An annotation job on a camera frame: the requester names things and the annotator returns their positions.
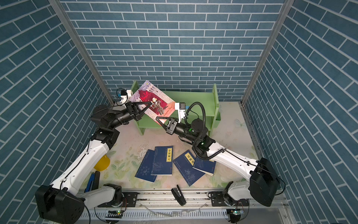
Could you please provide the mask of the red Hamlet picture book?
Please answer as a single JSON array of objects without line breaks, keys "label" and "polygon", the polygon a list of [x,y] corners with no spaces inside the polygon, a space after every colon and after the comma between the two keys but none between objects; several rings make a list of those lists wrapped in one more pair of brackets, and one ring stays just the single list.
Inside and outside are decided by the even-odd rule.
[{"label": "red Hamlet picture book", "polygon": [[150,102],[151,106],[145,111],[151,119],[170,117],[175,111],[175,102],[150,81],[146,80],[129,98],[131,102]]}]

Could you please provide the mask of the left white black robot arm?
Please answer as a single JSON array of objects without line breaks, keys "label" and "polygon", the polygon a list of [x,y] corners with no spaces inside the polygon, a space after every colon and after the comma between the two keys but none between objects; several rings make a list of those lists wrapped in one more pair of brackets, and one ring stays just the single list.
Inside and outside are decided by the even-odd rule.
[{"label": "left white black robot arm", "polygon": [[117,127],[131,120],[139,121],[151,102],[128,102],[125,109],[99,105],[93,110],[91,121],[98,126],[89,138],[87,146],[75,161],[49,186],[42,185],[35,192],[39,216],[60,224],[74,224],[84,210],[89,211],[101,204],[120,207],[124,203],[121,186],[105,186],[80,194],[80,187],[95,165],[114,146],[119,136]]}]

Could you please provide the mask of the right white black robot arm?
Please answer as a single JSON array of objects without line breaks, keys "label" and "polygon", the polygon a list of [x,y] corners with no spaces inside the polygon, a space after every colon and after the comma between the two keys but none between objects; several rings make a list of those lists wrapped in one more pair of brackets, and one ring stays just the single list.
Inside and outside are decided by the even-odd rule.
[{"label": "right white black robot arm", "polygon": [[222,196],[229,206],[241,199],[254,199],[270,207],[277,194],[280,179],[269,160],[250,159],[237,154],[208,136],[206,111],[202,103],[194,102],[188,108],[176,103],[178,118],[156,117],[156,121],[170,134],[177,134],[182,141],[190,144],[197,159],[212,160],[241,174],[246,182],[229,182]]}]

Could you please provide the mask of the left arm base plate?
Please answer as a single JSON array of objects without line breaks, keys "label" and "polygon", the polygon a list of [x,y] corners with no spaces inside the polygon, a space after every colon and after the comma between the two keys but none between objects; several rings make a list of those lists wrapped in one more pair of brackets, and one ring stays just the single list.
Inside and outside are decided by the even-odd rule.
[{"label": "left arm base plate", "polygon": [[137,202],[138,192],[122,192],[122,196],[116,197],[107,203],[103,203],[98,208],[125,208],[135,207]]}]

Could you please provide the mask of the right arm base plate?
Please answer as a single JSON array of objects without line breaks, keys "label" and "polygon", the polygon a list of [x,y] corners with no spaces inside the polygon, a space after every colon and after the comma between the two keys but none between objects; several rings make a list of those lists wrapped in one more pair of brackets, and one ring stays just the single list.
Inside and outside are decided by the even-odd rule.
[{"label": "right arm base plate", "polygon": [[220,191],[211,191],[208,193],[208,197],[211,201],[211,205],[213,207],[223,207],[223,206],[230,206],[230,207],[245,207],[249,206],[248,199],[240,199],[238,201],[232,199],[228,194],[223,194]]}]

